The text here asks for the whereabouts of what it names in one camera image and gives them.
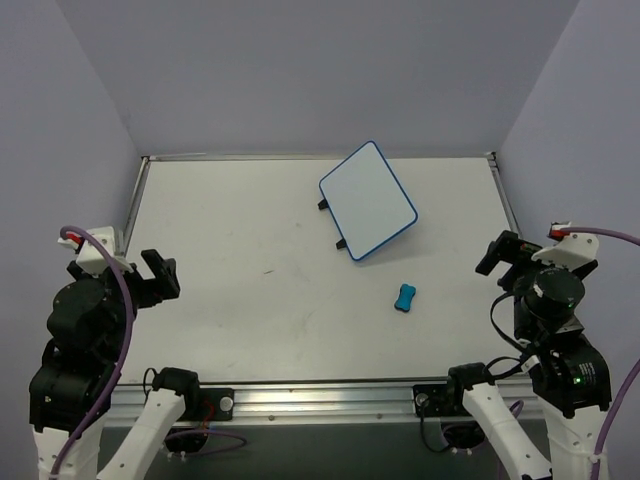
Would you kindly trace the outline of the blue black eraser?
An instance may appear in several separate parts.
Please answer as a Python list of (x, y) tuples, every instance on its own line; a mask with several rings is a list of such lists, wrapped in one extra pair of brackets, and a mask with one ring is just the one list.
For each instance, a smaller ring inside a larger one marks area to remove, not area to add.
[(403, 283), (399, 287), (398, 296), (394, 302), (394, 309), (399, 312), (409, 313), (416, 292), (417, 290), (413, 285)]

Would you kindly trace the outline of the blue framed whiteboard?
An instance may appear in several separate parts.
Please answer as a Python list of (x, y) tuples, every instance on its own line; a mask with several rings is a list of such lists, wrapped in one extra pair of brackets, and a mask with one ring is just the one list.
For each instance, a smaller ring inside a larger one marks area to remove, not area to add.
[(412, 227), (418, 211), (376, 142), (370, 140), (318, 182), (351, 259), (360, 262)]

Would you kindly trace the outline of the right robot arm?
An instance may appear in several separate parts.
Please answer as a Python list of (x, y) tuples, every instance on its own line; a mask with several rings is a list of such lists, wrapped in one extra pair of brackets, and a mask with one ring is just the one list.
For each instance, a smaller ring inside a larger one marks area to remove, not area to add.
[(517, 372), (527, 374), (547, 428), (544, 456), (508, 408), (499, 375), (487, 365), (450, 368), (444, 400), (480, 427), (511, 479), (607, 479), (605, 447), (599, 435), (610, 411), (610, 372), (587, 340), (575, 310), (585, 278), (598, 266), (599, 241), (586, 233), (551, 233), (542, 247), (511, 231), (492, 241), (477, 273), (487, 276), (501, 262), (503, 299), (513, 303), (514, 332), (501, 337), (519, 354)]

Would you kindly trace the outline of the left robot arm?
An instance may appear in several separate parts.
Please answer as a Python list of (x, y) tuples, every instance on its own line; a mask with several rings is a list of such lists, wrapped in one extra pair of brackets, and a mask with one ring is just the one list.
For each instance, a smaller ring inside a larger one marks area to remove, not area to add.
[(76, 262), (67, 267), (73, 280), (54, 297), (47, 320), (51, 338), (29, 385), (29, 423), (42, 479), (142, 479), (174, 423), (201, 409), (197, 374), (163, 368), (125, 440), (104, 468), (98, 466), (136, 315), (180, 294), (174, 259), (154, 249), (141, 256), (152, 272), (149, 279), (135, 266), (119, 275), (110, 267), (99, 274)]

